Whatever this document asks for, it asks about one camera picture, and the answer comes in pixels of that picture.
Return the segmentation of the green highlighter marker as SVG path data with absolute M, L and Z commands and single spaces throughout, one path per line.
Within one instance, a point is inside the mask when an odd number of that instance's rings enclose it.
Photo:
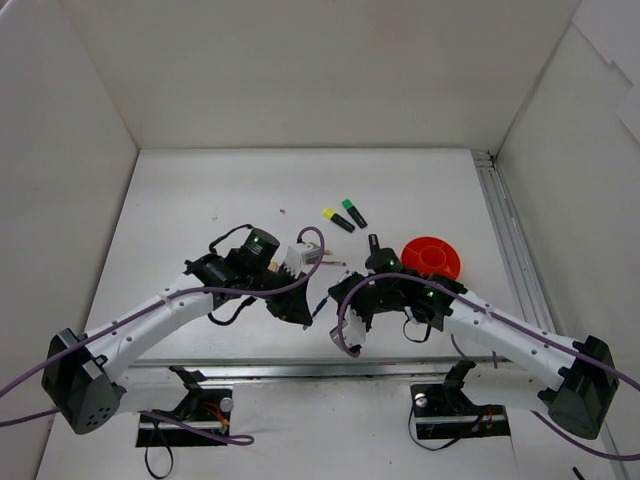
M 353 204 L 350 199 L 345 199 L 341 202 L 343 208 L 349 214 L 349 216 L 353 219 L 355 224 L 360 228 L 364 229 L 368 226 L 368 223 L 364 219 L 363 215 L 357 209 L 357 207 Z

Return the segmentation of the blue highlighter marker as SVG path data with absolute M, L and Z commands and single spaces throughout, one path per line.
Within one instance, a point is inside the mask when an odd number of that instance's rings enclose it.
M 371 233 L 368 235 L 368 245 L 370 254 L 373 255 L 381 250 L 379 238 L 377 234 Z

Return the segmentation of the aluminium right side rail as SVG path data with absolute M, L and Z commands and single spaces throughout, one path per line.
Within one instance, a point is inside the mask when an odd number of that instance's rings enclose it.
M 496 159 L 472 150 L 471 156 L 485 198 L 512 294 L 521 317 L 543 330 L 556 332 L 515 207 Z

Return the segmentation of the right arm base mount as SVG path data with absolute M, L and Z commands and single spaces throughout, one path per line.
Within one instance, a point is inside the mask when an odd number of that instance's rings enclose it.
M 416 445 L 436 452 L 462 440 L 511 436 L 504 406 L 476 405 L 462 392 L 464 376 L 475 367 L 474 362 L 461 360 L 442 383 L 410 386 L 407 427 Z

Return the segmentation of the orange round organizer container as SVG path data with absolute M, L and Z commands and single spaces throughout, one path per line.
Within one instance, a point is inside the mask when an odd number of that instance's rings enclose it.
M 422 276 L 438 274 L 457 280 L 461 273 L 461 260 L 457 251 L 436 237 L 412 239 L 404 246 L 400 259 L 406 268 L 414 269 Z

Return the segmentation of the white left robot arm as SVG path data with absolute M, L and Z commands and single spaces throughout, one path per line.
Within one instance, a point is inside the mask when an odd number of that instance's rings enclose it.
M 211 245 L 188 260 L 175 281 L 135 311 L 83 334 L 65 329 L 50 342 L 41 385 L 77 435 L 112 417 L 140 412 L 161 421 L 184 421 L 199 409 L 204 377 L 182 367 L 156 368 L 138 375 L 132 365 L 147 351 L 193 320 L 242 297 L 262 299 L 267 312 L 284 322 L 309 327 L 309 275 L 317 270 L 325 242 L 298 239 L 276 270 L 280 246 L 268 232 L 250 228 L 239 247 L 225 255 Z

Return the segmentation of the aluminium front rail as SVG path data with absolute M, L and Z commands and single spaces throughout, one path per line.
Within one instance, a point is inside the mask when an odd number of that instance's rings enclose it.
M 139 360 L 135 369 L 183 368 L 211 381 L 325 380 L 442 375 L 460 359 L 454 356 L 365 360 Z

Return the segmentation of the yellow highlighter marker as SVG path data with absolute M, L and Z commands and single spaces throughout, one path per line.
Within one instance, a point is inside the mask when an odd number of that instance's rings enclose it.
M 346 232 L 353 233 L 355 231 L 355 226 L 334 210 L 325 208 L 322 214 L 324 218 L 337 225 L 341 229 L 345 230 Z

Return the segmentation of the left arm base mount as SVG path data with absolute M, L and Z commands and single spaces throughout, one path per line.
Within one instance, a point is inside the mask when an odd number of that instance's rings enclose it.
M 176 407 L 155 412 L 181 421 L 199 431 L 228 437 L 233 409 L 233 390 L 229 385 L 205 386 L 206 377 L 200 371 L 170 367 L 168 371 L 179 378 L 187 394 Z M 218 447 L 224 442 L 205 438 L 180 427 L 140 415 L 135 447 Z

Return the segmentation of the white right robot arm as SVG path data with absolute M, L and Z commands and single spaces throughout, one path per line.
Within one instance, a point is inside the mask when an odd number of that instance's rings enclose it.
M 328 290 L 338 306 L 338 324 L 330 335 L 345 353 L 359 356 L 375 315 L 404 313 L 520 366 L 539 383 L 530 407 L 568 433 L 597 438 L 619 387 L 603 340 L 579 341 L 531 326 L 455 280 L 405 267 L 391 248 L 371 254 L 366 267 L 367 275 L 352 273 Z

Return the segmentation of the blue ballpoint pen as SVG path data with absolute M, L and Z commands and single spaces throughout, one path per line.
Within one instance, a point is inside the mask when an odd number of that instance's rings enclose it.
M 309 305 L 308 293 L 307 293 L 309 284 L 310 282 L 307 281 L 300 287 L 301 298 L 303 300 L 303 305 L 305 307 L 305 314 L 306 314 L 306 317 L 308 318 L 308 322 L 302 324 L 303 331 L 306 331 L 308 328 L 310 328 L 313 325 L 313 321 L 316 319 L 316 317 L 322 311 L 322 309 L 327 305 L 328 301 L 331 298 L 329 291 L 326 290 L 322 294 L 319 300 L 313 302 L 312 305 Z

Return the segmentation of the aluminium rail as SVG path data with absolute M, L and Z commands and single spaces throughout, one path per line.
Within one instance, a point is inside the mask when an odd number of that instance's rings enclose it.
M 454 356 L 365 360 L 139 360 L 135 369 L 183 368 L 211 381 L 325 380 L 442 375 L 460 359 Z
M 556 332 L 515 207 L 496 159 L 472 150 L 471 156 L 485 198 L 512 294 L 521 317 L 543 330 Z

